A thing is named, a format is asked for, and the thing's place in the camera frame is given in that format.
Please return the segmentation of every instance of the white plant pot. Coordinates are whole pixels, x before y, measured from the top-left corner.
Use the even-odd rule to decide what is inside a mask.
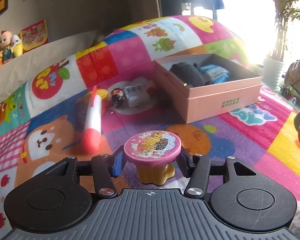
[[[280,91],[280,79],[283,73],[284,63],[266,57],[263,61],[262,79],[273,90]]]

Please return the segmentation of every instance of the blue tissue package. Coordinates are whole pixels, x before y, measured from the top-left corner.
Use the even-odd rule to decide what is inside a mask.
[[[198,70],[201,74],[207,74],[211,78],[212,84],[223,83],[230,78],[230,71],[218,65],[210,64],[199,67]]]

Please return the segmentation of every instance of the pink box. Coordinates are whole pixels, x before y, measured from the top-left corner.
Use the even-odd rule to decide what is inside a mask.
[[[228,82],[189,88],[169,69],[173,64],[187,62],[215,64],[231,72]],[[216,54],[192,54],[164,57],[155,60],[155,82],[173,99],[175,109],[186,123],[223,114],[258,100],[261,77],[250,70]]]

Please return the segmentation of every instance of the colorful blanket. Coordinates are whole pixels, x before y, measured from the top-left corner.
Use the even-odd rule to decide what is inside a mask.
[[[98,45],[78,52],[39,73],[18,88],[0,107],[0,239],[10,230],[3,202],[16,186],[69,155],[79,160],[80,136],[94,85],[111,91],[153,79],[153,60],[171,55],[216,53],[246,65],[243,42],[224,26],[205,17],[176,16],[148,20],[116,30]],[[213,160],[235,156],[290,190],[298,201],[291,230],[300,236],[300,145],[293,108],[264,86],[258,103],[230,113],[184,124],[172,109],[152,100],[141,108],[107,109],[102,116],[98,154],[111,154],[135,134],[167,130],[178,134],[191,154]],[[181,188],[178,167],[165,188]],[[93,192],[91,177],[81,185]],[[122,188],[157,188],[139,182],[127,163],[114,179]],[[222,183],[210,179],[209,191]]]

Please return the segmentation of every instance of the toy rocket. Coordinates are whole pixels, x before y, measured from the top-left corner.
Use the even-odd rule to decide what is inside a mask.
[[[101,104],[102,99],[94,86],[88,104],[86,122],[81,138],[82,149],[89,155],[96,155],[101,139]]]

